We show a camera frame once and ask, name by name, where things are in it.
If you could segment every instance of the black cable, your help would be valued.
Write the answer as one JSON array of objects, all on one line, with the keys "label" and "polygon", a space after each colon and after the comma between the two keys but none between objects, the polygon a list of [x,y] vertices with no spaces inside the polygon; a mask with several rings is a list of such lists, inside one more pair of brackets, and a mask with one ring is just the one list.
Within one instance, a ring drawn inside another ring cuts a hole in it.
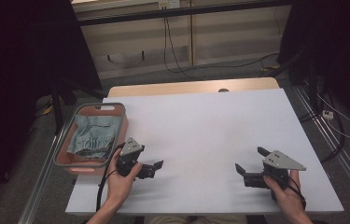
[{"label": "black cable", "polygon": [[278,69],[273,70],[267,77],[277,77],[284,71],[288,70],[289,67],[293,66],[294,63],[297,63],[302,58],[305,51],[306,48],[301,46],[301,49],[291,59],[285,63],[282,63]]},{"label": "black cable", "polygon": [[[329,95],[329,100],[330,100],[331,106],[333,108],[335,108],[334,101],[332,100],[332,97],[329,94],[329,92],[328,92],[328,95]],[[340,131],[341,131],[341,133],[344,133],[343,123],[340,119],[340,116],[338,116],[338,113],[335,110],[334,110],[334,113],[335,113],[334,117],[337,120],[338,126],[340,127]],[[341,152],[341,150],[343,149],[344,142],[345,142],[345,137],[342,134],[340,136],[339,142],[340,143],[338,144],[338,146],[336,146],[336,148],[330,154],[328,154],[328,156],[326,158],[324,158],[323,160],[320,161],[321,163],[324,163],[326,161],[330,161],[330,160],[334,159]]]},{"label": "black cable", "polygon": [[306,206],[305,197],[303,197],[303,195],[301,194],[301,189],[300,189],[300,187],[298,186],[298,184],[297,184],[291,177],[288,177],[288,178],[294,182],[294,184],[297,186],[297,189],[294,189],[290,184],[286,183],[286,182],[283,181],[281,178],[276,177],[275,175],[272,175],[272,174],[269,173],[269,172],[267,173],[267,175],[270,176],[270,177],[272,177],[276,182],[280,182],[280,184],[285,185],[287,188],[293,190],[294,193],[296,193],[298,196],[300,196],[303,209],[305,209],[305,206]]},{"label": "black cable", "polygon": [[279,36],[280,36],[280,34],[281,34],[282,32],[281,32],[281,30],[280,30],[279,21],[278,21],[277,18],[276,18],[276,11],[277,11],[277,5],[276,5],[276,7],[275,7],[275,9],[274,9],[273,17],[274,17],[274,20],[276,21],[277,29],[279,30]]},{"label": "black cable", "polygon": [[111,160],[113,159],[113,156],[114,156],[114,153],[119,149],[119,148],[123,148],[125,145],[125,143],[122,143],[118,146],[116,146],[116,148],[114,149],[114,151],[111,153],[111,155],[108,157],[107,159],[107,164],[105,165],[105,171],[102,175],[102,179],[101,179],[101,183],[99,184],[99,189],[98,189],[98,194],[97,194],[97,197],[96,197],[96,212],[99,211],[100,209],[100,206],[101,206],[101,200],[102,200],[102,192],[103,192],[103,188],[105,187],[105,182],[107,181],[108,177],[113,174],[114,172],[116,172],[117,170],[115,171],[112,171],[110,172],[110,174],[107,175],[107,170],[108,170],[108,167],[110,165],[110,162]]},{"label": "black cable", "polygon": [[[239,67],[244,67],[244,66],[249,66],[251,64],[254,64],[254,63],[259,63],[259,62],[262,62],[263,60],[269,58],[269,57],[272,57],[274,55],[278,55],[279,53],[272,53],[272,54],[268,54],[268,55],[265,55],[263,57],[261,57],[260,59],[252,62],[252,63],[244,63],[244,64],[238,64],[238,65],[209,65],[209,66],[196,66],[196,67],[191,67],[191,68],[181,68],[177,62],[177,59],[176,59],[176,56],[175,56],[175,50],[174,50],[174,46],[173,46],[173,42],[172,42],[172,38],[171,38],[171,33],[170,33],[170,26],[169,26],[169,21],[167,18],[164,18],[164,23],[165,23],[165,47],[164,47],[164,50],[163,50],[163,61],[165,63],[165,67],[166,69],[171,72],[171,73],[183,73],[186,77],[190,77],[189,75],[187,75],[185,72],[188,72],[190,70],[194,70],[194,69],[205,69],[205,68],[239,68]],[[168,36],[169,36],[169,39],[170,39],[170,42],[171,42],[171,47],[172,47],[172,53],[173,55],[175,56],[175,62],[177,64],[177,67],[179,68],[180,71],[175,71],[175,70],[171,70],[168,65],[167,65],[167,62],[166,62],[166,48],[167,48],[167,45],[166,45],[166,39],[167,39],[167,33],[168,33]]]},{"label": "black cable", "polygon": [[[326,88],[323,88],[322,92],[320,92],[320,93],[317,92],[316,94],[318,94],[318,95],[323,95],[326,91],[327,91],[327,89],[326,89]],[[308,121],[308,120],[315,119],[315,118],[317,118],[317,117],[322,113],[322,111],[323,111],[323,109],[324,109],[324,103],[323,103],[323,101],[320,101],[320,105],[316,105],[316,106],[317,106],[317,108],[315,109],[316,111],[314,111],[314,110],[312,109],[311,111],[309,111],[309,112],[306,113],[305,115],[302,115],[302,116],[298,117],[300,123],[304,123],[304,122],[306,122],[306,121]]]},{"label": "black cable", "polygon": [[[185,71],[183,71],[183,69],[181,69],[180,65],[178,64],[178,61],[177,61],[177,57],[175,56],[175,49],[174,49],[174,44],[172,42],[172,37],[171,37],[171,29],[169,27],[169,21],[168,21],[168,18],[163,18],[163,21],[165,22],[165,49],[163,51],[163,61],[165,62],[165,66],[166,68],[168,69],[169,72],[172,72],[172,73],[182,73],[184,76],[186,77],[189,77],[189,78],[194,78],[194,79],[197,79],[197,80],[201,80],[200,78],[197,78],[197,77],[191,77],[189,75],[187,75],[185,73]],[[168,32],[168,36],[169,36],[169,40],[171,42],[171,47],[172,47],[172,53],[175,57],[175,64],[177,65],[177,68],[180,70],[180,72],[176,72],[176,71],[172,71],[169,69],[167,63],[166,63],[166,25],[168,25],[168,29],[167,29],[167,32]]]}]

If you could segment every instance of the gray carpet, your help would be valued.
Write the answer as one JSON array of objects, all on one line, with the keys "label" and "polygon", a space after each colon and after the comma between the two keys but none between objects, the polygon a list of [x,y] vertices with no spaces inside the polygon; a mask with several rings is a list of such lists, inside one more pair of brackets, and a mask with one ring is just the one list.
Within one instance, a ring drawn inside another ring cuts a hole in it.
[{"label": "gray carpet", "polygon": [[[254,60],[220,63],[219,65],[236,65],[253,61]],[[264,61],[265,66],[274,64],[274,57]],[[102,84],[104,85],[104,92],[107,93],[111,87],[120,85],[258,77],[260,76],[260,63],[235,68],[211,67],[193,69],[188,71],[187,75],[190,77],[186,77],[181,73],[160,71],[132,77],[118,77],[102,80]],[[296,96],[292,87],[288,84],[286,74],[281,75],[277,80],[279,85],[285,89],[296,114],[299,116],[305,114],[306,110],[302,106],[300,99]],[[66,119],[71,117],[73,111],[79,105],[88,102],[100,102],[82,92],[76,92],[76,95],[78,98],[76,105],[62,105],[63,116]],[[40,99],[36,103],[36,107],[39,108],[47,101],[47,99],[48,98]],[[341,106],[340,102],[337,103],[338,108],[340,108],[345,114],[349,115],[346,108]],[[345,122],[344,126],[347,133],[350,134],[350,125]],[[330,153],[329,146],[313,122],[304,122],[302,127],[310,139],[317,156],[323,158],[328,155]],[[0,223],[17,223],[20,219],[21,212],[26,205],[41,167],[43,166],[49,152],[49,148],[54,138],[54,132],[55,119],[53,113],[35,119],[29,138],[25,142],[21,154],[17,158],[13,168],[8,172],[8,182],[3,183],[0,186]],[[344,148],[350,155],[350,140],[346,139]],[[350,223],[350,179],[337,160],[325,163],[324,168],[326,172],[332,176],[330,181],[343,203],[345,211],[338,214],[319,216],[311,215],[311,217],[314,219],[325,220],[331,224]],[[81,223],[87,218],[76,217],[64,213],[64,209],[73,187],[74,178],[74,176],[71,176],[62,168],[53,167],[51,175],[49,176],[47,189],[44,192],[43,198],[35,214],[34,223]],[[321,198],[324,200],[322,192],[317,192],[317,194],[322,194]],[[268,223],[286,223],[280,214],[269,215],[266,216],[266,218]],[[134,217],[116,216],[111,223],[134,223]]]}]

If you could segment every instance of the dark curtain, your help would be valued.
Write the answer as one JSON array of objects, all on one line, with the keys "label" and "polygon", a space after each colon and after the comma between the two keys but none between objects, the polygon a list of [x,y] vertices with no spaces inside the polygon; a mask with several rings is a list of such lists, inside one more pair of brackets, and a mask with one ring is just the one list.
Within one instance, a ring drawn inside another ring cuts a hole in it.
[{"label": "dark curtain", "polygon": [[77,22],[68,0],[0,0],[0,184],[21,152],[36,100],[52,93],[54,79],[101,89],[80,28],[41,28],[61,21]]},{"label": "dark curtain", "polygon": [[316,74],[350,109],[350,1],[295,1],[277,61],[283,64],[298,53],[290,82],[302,83],[312,60]]}]

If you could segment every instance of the metal frame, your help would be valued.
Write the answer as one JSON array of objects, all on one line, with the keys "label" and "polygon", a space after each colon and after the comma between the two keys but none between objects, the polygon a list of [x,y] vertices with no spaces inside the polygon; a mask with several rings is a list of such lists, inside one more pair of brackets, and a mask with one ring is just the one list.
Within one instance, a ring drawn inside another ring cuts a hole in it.
[{"label": "metal frame", "polygon": [[38,23],[34,25],[34,28],[59,28],[63,26],[89,26],[89,25],[98,25],[122,21],[142,21],[150,20],[157,18],[169,18],[169,17],[178,17],[178,16],[189,16],[197,14],[206,14],[214,12],[225,12],[225,11],[235,11],[235,10],[245,10],[252,8],[263,8],[263,7],[281,7],[289,6],[293,3],[294,0],[255,0],[255,1],[246,1],[241,3],[233,4],[223,4],[223,5],[214,5],[214,6],[205,6],[205,7],[181,7],[181,8],[172,8],[165,10],[154,10],[147,12],[137,12],[124,15],[115,15],[115,16],[103,16],[103,17],[90,17],[90,18],[81,18],[78,21],[56,21],[56,22],[45,22]]},{"label": "metal frame", "polygon": [[[166,17],[177,17],[177,16],[187,16],[187,15],[196,15],[196,14],[206,14],[214,12],[224,12],[224,11],[234,11],[234,10],[244,10],[252,8],[263,8],[263,7],[280,7],[287,6],[292,4],[292,0],[255,0],[255,1],[246,1],[236,4],[226,4],[226,5],[216,5],[208,7],[183,7],[183,8],[174,8],[166,10],[155,10],[148,12],[132,13],[126,15],[117,15],[117,16],[105,16],[97,18],[85,18],[80,19],[78,22],[72,21],[60,21],[60,22],[46,22],[39,23],[34,25],[34,28],[60,28],[63,26],[88,26],[88,25],[97,25],[105,23],[114,23],[121,21],[140,21],[140,20],[149,20],[157,18],[166,18]],[[64,128],[69,125],[67,123],[63,126],[61,132],[58,135],[55,135],[52,145],[49,150],[49,154],[46,158],[46,161],[43,165],[41,173],[35,183],[34,189],[18,223],[32,223],[37,211],[37,207],[40,203],[40,200],[45,191],[45,186],[47,185],[49,174],[52,169],[53,157],[55,155],[56,146],[59,143],[61,137],[63,137]]]},{"label": "metal frame", "polygon": [[109,1],[109,2],[100,2],[100,1],[91,1],[88,4],[73,4],[73,10],[75,12],[86,12],[93,10],[102,10],[115,7],[130,7],[130,6],[139,6],[145,4],[157,4],[157,0],[122,0],[122,1]]},{"label": "metal frame", "polygon": [[[309,102],[310,99],[308,97],[308,94],[305,92],[304,89],[299,89],[297,87],[294,87],[295,92],[297,93],[298,97],[300,98],[303,106],[307,111],[312,111],[312,107],[310,106]],[[317,129],[320,131],[322,136],[325,138],[326,142],[328,143],[330,149],[333,151],[335,150],[336,146],[340,143],[338,138],[334,135],[331,128],[328,126],[325,120],[319,116],[318,118],[313,119]],[[340,165],[345,170],[346,174],[348,175],[350,179],[350,157],[346,153],[345,149],[343,148],[342,152],[337,155],[337,160],[340,163]]]}]

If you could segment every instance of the power outlet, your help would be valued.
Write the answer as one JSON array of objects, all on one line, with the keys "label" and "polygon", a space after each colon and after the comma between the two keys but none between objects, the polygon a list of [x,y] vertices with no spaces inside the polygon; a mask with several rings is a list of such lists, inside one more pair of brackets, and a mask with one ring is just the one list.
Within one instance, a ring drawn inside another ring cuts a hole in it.
[{"label": "power outlet", "polygon": [[169,0],[169,8],[179,8],[180,0]]},{"label": "power outlet", "polygon": [[332,111],[323,110],[322,114],[325,119],[334,119],[334,113]]},{"label": "power outlet", "polygon": [[169,8],[169,2],[166,0],[166,1],[158,1],[158,9],[161,10],[161,9],[167,9]]}]

